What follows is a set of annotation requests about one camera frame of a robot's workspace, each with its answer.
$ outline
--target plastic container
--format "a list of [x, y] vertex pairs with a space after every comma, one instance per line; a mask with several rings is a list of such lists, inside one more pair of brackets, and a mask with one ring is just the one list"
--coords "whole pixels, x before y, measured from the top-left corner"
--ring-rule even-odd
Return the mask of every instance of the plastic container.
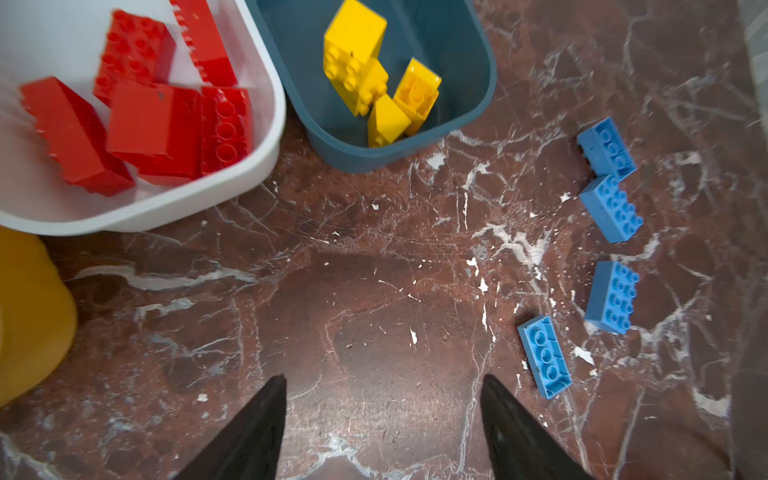
[[77, 323], [74, 299], [45, 245], [0, 227], [0, 407], [54, 371]]
[[209, 3], [240, 85], [250, 93], [256, 149], [240, 163], [180, 187], [137, 179], [136, 188], [106, 198], [58, 177], [47, 144], [19, 103], [18, 86], [54, 75], [90, 101], [106, 124], [109, 109], [91, 91], [115, 8], [164, 22], [177, 43], [169, 82], [201, 85], [170, 2], [0, 2], [0, 224], [42, 235], [148, 230], [235, 197], [270, 174], [285, 127], [280, 78], [243, 0]]
[[323, 35], [342, 0], [246, 0], [310, 143], [350, 173], [383, 167], [474, 120], [496, 85], [493, 51], [469, 0], [362, 2], [388, 22], [379, 61], [390, 94], [411, 57], [442, 77], [421, 131], [381, 148], [368, 148], [368, 117], [353, 117], [323, 73]]

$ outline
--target container rim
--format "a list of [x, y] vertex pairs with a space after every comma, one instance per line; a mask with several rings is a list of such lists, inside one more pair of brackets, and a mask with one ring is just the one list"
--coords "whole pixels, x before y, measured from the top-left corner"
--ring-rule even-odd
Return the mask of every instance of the container rim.
[[223, 181], [239, 177], [252, 167], [253, 162], [249, 162], [249, 159], [266, 156], [266, 153], [272, 150], [275, 144], [280, 142], [280, 138], [283, 136], [283, 129], [285, 128], [286, 99], [285, 93], [283, 92], [283, 84], [280, 81], [280, 76], [277, 74], [269, 50], [266, 48], [256, 24], [253, 22], [253, 16], [250, 14], [250, 10], [246, 5], [245, 0], [222, 0], [222, 2], [227, 1], [233, 2], [237, 7], [237, 11], [243, 17], [245, 26], [256, 44], [256, 48], [264, 63], [264, 68], [272, 85], [275, 110], [270, 127], [256, 150], [252, 151], [248, 156], [237, 162], [235, 165], [219, 170], [214, 174], [198, 178], [188, 184], [171, 188], [165, 192], [141, 199], [132, 204], [124, 205], [123, 207], [118, 207], [102, 214], [94, 215], [93, 217], [65, 222], [45, 222], [40, 220], [29, 220], [0, 210], [0, 225], [13, 230], [56, 237], [98, 232], [108, 228], [110, 225], [129, 220], [150, 210], [155, 210], [158, 207], [175, 204], [176, 202], [183, 201], [185, 198], [193, 197], [198, 192], [208, 190], [210, 187]]
[[[285, 63], [283, 62], [283, 58], [280, 55], [280, 51], [275, 44], [274, 38], [272, 36], [272, 32], [266, 26], [266, 22], [264, 21], [264, 18], [261, 15], [261, 10], [256, 8], [255, 12], [251, 12], [251, 14], [254, 16], [254, 18], [256, 18], [256, 16], [258, 15], [257, 21], [259, 23], [259, 26], [262, 28], [264, 32], [264, 40], [269, 45], [269, 48], [275, 52], [275, 55], [273, 57], [273, 62], [275, 63], [275, 65], [277, 65], [279, 70], [286, 72], [286, 75], [285, 75], [286, 78], [283, 78], [283, 86], [288, 91], [288, 96], [291, 98], [293, 108], [296, 110], [296, 113], [299, 115], [299, 119], [302, 121], [304, 126], [308, 130], [312, 130], [313, 134], [317, 135], [322, 141], [326, 142], [331, 147], [343, 152], [344, 154], [365, 156], [365, 157], [368, 157], [368, 159], [370, 160], [374, 160], [376, 158], [388, 157], [392, 154], [397, 154], [400, 151], [408, 151], [410, 149], [418, 147], [420, 144], [424, 144], [425, 141], [430, 141], [435, 138], [444, 137], [450, 134], [455, 129], [461, 127], [462, 125], [465, 125], [470, 121], [475, 120], [491, 104], [491, 100], [493, 99], [493, 94], [495, 93], [496, 81], [497, 81], [496, 56], [493, 52], [493, 48], [491, 48], [490, 42], [488, 41], [488, 37], [486, 37], [485, 35], [485, 30], [480, 24], [477, 13], [475, 12], [474, 7], [472, 7], [470, 1], [471, 0], [464, 0], [464, 5], [467, 8], [468, 13], [472, 17], [472, 21], [475, 24], [475, 27], [478, 29], [478, 32], [480, 33], [482, 44], [485, 47], [485, 53], [488, 56], [488, 69], [490, 70], [490, 75], [488, 76], [488, 89], [485, 92], [485, 96], [480, 101], [480, 103], [477, 104], [475, 108], [471, 109], [470, 111], [468, 111], [463, 115], [460, 115], [454, 118], [449, 122], [446, 122], [442, 125], [438, 125], [437, 127], [434, 127], [434, 128], [430, 128], [426, 131], [419, 132], [418, 134], [413, 135], [412, 137], [407, 137], [405, 139], [397, 141], [394, 144], [390, 144], [385, 147], [379, 147], [375, 149], [369, 148], [369, 147], [358, 147], [356, 145], [350, 145], [346, 142], [343, 142], [338, 138], [329, 134], [323, 127], [321, 127], [315, 121], [315, 119], [312, 117], [312, 115], [304, 106], [304, 103], [300, 101], [301, 95], [299, 95], [299, 92], [296, 89], [296, 84], [293, 83], [293, 79], [290, 77], [289, 74], [287, 74], [288, 69], [286, 68]], [[374, 151], [374, 150], [376, 151], [376, 154], [371, 155], [371, 151]]]

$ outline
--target teal bin rim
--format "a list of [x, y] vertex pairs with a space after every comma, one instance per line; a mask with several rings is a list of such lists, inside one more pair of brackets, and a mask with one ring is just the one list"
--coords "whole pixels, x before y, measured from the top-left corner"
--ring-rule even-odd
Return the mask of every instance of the teal bin rim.
[[[426, 148], [430, 145], [432, 140], [444, 137], [450, 134], [452, 131], [460, 128], [461, 126], [466, 125], [470, 121], [475, 120], [480, 116], [482, 112], [485, 111], [486, 108], [488, 108], [488, 106], [491, 104], [491, 100], [493, 99], [497, 80], [496, 56], [493, 52], [493, 48], [491, 48], [491, 43], [488, 41], [488, 37], [485, 35], [485, 30], [483, 30], [483, 27], [480, 24], [477, 12], [475, 12], [475, 8], [471, 5], [471, 0], [464, 0], [464, 6], [467, 8], [468, 13], [472, 17], [472, 22], [480, 34], [483, 47], [485, 47], [485, 53], [488, 56], [488, 68], [490, 69], [490, 75], [488, 76], [488, 90], [485, 92], [485, 96], [477, 105], [477, 107], [459, 117], [454, 118], [451, 121], [445, 122], [444, 124], [440, 124], [425, 131], [420, 131], [418, 134], [413, 135], [412, 137], [403, 138], [402, 140], [399, 140], [394, 144], [387, 145], [386, 147], [369, 148], [347, 144], [346, 142], [343, 142], [326, 132], [326, 130], [322, 128], [308, 112], [304, 106], [304, 102], [301, 100], [299, 91], [296, 89], [296, 85], [293, 83], [293, 79], [288, 73], [288, 68], [283, 62], [283, 57], [280, 54], [277, 45], [275, 45], [272, 32], [264, 21], [264, 17], [261, 15], [261, 10], [258, 8], [258, 1], [252, 0], [251, 2], [248, 2], [248, 4], [255, 7], [251, 8], [249, 5], [248, 9], [250, 10], [250, 14], [253, 17], [253, 21], [257, 24], [259, 33], [261, 34], [261, 37], [264, 40], [264, 44], [266, 45], [266, 49], [270, 52], [272, 62], [275, 64], [277, 73], [280, 75], [280, 80], [283, 82], [283, 87], [286, 89], [288, 97], [291, 100], [291, 104], [293, 105], [293, 109], [296, 110], [296, 113], [299, 115], [301, 123], [304, 124], [304, 127], [309, 130], [311, 134], [316, 135], [320, 140], [326, 142], [330, 147], [333, 147], [344, 154], [355, 155], [360, 157], [361, 160], [371, 161], [377, 158], [392, 157], [392, 160], [387, 162], [392, 163], [393, 161], [397, 161], [400, 158], [407, 156], [406, 154], [409, 151], [417, 151], [421, 150], [422, 148]], [[335, 164], [335, 162], [326, 160], [325, 158], [323, 158], [323, 160], [331, 166], [334, 166]]]

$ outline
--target upside-down blue brick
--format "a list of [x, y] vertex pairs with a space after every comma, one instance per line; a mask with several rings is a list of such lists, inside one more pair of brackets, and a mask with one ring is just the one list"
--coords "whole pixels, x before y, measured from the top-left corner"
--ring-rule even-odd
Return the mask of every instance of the upside-down blue brick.
[[611, 117], [581, 132], [576, 142], [598, 176], [613, 174], [622, 181], [637, 170]]
[[639, 279], [619, 262], [598, 262], [584, 319], [606, 332], [624, 335], [631, 325]]
[[573, 380], [549, 315], [523, 323], [518, 332], [538, 391], [549, 400], [569, 387]]
[[596, 178], [578, 197], [610, 243], [626, 242], [643, 224], [613, 175]]

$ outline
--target yellow lego brick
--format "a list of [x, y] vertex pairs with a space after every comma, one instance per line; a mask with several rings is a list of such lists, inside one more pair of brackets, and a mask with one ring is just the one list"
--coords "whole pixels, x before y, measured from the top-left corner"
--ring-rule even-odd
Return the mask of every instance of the yellow lego brick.
[[371, 104], [384, 95], [387, 91], [386, 82], [389, 80], [384, 67], [377, 59], [371, 60], [371, 68], [362, 81], [359, 88], [348, 91], [344, 88], [342, 82], [331, 80], [331, 85], [336, 89], [336, 93], [344, 100], [349, 110], [355, 115], [365, 117], [371, 110]]
[[441, 83], [435, 72], [411, 58], [395, 91], [395, 103], [411, 119], [406, 135], [414, 135], [422, 127], [440, 94], [437, 89]]
[[383, 147], [389, 145], [411, 124], [408, 116], [395, 105], [392, 98], [384, 94], [373, 104], [373, 111], [368, 119], [368, 146]]
[[385, 30], [381, 15], [357, 0], [344, 0], [325, 34], [323, 70], [328, 79], [347, 91], [358, 89], [372, 69], [371, 60], [379, 56]]

